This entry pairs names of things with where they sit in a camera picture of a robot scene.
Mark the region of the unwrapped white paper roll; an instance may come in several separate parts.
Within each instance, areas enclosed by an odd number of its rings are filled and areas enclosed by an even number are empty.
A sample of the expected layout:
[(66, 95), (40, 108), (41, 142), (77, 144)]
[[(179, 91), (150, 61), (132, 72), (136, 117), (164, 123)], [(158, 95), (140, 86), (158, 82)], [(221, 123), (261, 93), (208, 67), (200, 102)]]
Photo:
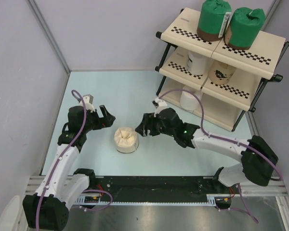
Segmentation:
[[(184, 90), (192, 92), (196, 95), (200, 100), (202, 98), (203, 92), (200, 90), (193, 89), (187, 85), (183, 87)], [(186, 91), (182, 91), (181, 98), (180, 98), (180, 105), (183, 109), (188, 111), (194, 111), (198, 108), (199, 102), (198, 100)]]

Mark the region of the beige three-tier shelf rack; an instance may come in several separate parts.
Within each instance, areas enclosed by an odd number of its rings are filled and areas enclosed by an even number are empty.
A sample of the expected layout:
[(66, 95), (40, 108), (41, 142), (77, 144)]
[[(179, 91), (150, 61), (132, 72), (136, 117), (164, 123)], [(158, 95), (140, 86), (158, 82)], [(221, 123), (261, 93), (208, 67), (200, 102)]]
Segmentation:
[(259, 32), (248, 50), (236, 50), (223, 40), (206, 41), (197, 34), (200, 12), (184, 8), (156, 36), (174, 47), (165, 50), (156, 67), (163, 78), (157, 95), (191, 113), (234, 131), (269, 82), (280, 82), (275, 68), (289, 42)]

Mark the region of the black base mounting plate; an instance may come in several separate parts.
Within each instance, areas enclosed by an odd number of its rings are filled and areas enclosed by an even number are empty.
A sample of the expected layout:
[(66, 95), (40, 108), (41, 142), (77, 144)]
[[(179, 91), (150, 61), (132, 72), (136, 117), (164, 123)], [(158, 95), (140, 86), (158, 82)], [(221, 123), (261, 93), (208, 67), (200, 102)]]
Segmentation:
[(193, 203), (206, 202), (207, 196), (238, 195), (236, 185), (221, 186), (203, 176), (104, 176), (96, 177), (90, 189), (103, 189), (113, 203)]

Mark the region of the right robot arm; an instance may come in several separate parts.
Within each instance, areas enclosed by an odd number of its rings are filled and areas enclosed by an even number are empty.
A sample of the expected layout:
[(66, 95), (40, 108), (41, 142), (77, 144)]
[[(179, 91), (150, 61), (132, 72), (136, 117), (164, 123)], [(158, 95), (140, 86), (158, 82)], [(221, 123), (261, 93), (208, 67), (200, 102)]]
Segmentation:
[(210, 150), (236, 160), (236, 165), (220, 167), (213, 176), (212, 186), (218, 193), (247, 181), (266, 187), (278, 162), (277, 155), (262, 137), (254, 135), (247, 140), (232, 140), (205, 134), (200, 126), (183, 122), (172, 108), (158, 114), (145, 113), (135, 131), (143, 137), (168, 135), (183, 148)]

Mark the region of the brown paper roll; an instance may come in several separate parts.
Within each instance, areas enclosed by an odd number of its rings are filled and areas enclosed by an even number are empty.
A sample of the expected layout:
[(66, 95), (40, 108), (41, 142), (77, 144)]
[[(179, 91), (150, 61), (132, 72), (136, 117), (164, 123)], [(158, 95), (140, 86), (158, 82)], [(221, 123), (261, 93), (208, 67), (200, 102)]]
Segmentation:
[(224, 85), (229, 82), (235, 71), (236, 67), (214, 60), (208, 72), (208, 77), (214, 84)]

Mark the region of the aluminium rail frame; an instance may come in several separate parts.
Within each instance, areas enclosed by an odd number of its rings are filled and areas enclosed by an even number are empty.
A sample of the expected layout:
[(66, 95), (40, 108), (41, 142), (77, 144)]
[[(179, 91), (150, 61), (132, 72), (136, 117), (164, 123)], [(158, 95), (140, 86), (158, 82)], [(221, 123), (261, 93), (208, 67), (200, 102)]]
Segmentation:
[(230, 204), (240, 195), (246, 197), (287, 196), (283, 183), (271, 181), (262, 187), (251, 182), (215, 189), (211, 177), (96, 177), (90, 189), (100, 189), (113, 196), (113, 205), (214, 205)]

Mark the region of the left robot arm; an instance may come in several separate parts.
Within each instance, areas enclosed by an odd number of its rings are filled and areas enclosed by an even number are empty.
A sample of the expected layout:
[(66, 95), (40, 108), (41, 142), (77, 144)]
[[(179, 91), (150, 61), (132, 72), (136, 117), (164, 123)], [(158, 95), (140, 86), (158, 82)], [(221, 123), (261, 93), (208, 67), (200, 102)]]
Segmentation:
[(90, 103), (69, 108), (68, 121), (63, 125), (48, 173), (34, 194), (23, 199), (30, 228), (62, 231), (77, 198), (83, 191), (90, 193), (96, 189), (97, 181), (92, 169), (78, 168), (69, 183), (66, 179), (87, 140), (87, 133), (111, 127), (116, 119), (104, 105), (100, 109), (102, 117)]

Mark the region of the cream paper roll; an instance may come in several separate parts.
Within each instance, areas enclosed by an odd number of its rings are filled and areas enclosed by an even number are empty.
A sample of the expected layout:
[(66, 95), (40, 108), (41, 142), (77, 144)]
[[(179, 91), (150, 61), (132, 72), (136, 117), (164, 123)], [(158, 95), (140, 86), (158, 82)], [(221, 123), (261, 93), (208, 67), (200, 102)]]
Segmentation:
[(118, 152), (130, 154), (139, 147), (138, 133), (130, 127), (119, 127), (114, 134), (114, 141)]

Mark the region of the green roll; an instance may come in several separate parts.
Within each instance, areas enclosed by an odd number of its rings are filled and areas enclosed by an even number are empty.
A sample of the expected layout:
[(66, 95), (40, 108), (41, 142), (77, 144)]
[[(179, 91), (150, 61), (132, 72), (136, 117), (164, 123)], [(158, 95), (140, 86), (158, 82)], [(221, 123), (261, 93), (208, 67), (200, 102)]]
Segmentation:
[(224, 0), (206, 0), (202, 4), (197, 35), (207, 42), (222, 39), (232, 8)]
[(224, 35), (225, 44), (236, 50), (249, 50), (264, 22), (263, 9), (236, 9)]

